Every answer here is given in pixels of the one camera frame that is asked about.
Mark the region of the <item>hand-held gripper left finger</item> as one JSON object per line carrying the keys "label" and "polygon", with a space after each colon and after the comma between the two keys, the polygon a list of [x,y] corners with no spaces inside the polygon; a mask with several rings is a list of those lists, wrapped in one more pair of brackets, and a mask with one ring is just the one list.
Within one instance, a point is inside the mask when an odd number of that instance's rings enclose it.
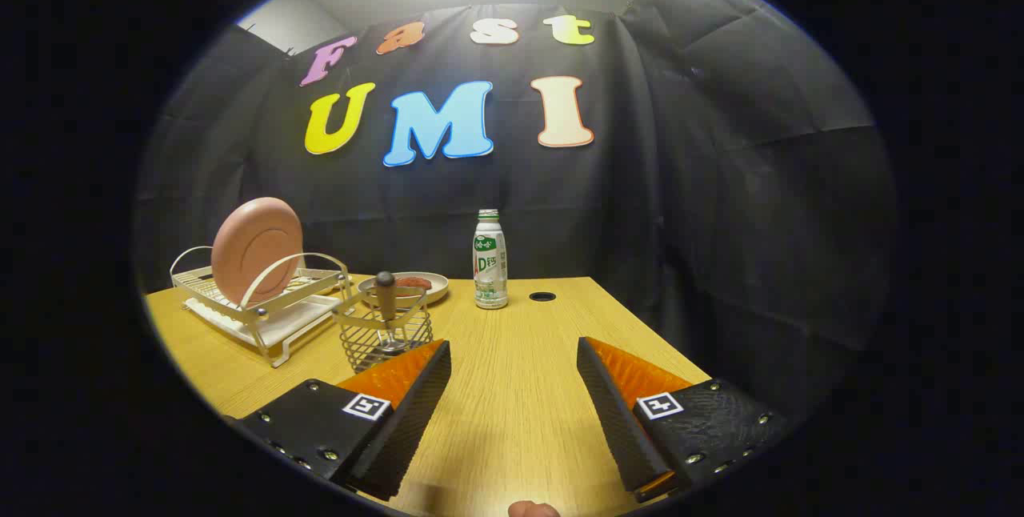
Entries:
{"label": "hand-held gripper left finger", "polygon": [[450,343],[436,339],[340,383],[305,379],[242,416],[240,430],[337,487],[388,501],[450,375]]}

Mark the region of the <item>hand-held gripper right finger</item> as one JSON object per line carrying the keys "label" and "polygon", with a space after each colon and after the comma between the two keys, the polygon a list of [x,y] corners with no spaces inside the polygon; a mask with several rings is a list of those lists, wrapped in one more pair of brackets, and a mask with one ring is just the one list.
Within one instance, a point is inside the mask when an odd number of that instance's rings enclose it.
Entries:
{"label": "hand-held gripper right finger", "polygon": [[637,502],[709,487],[774,447],[790,421],[720,378],[691,382],[599,339],[575,367],[618,479]]}

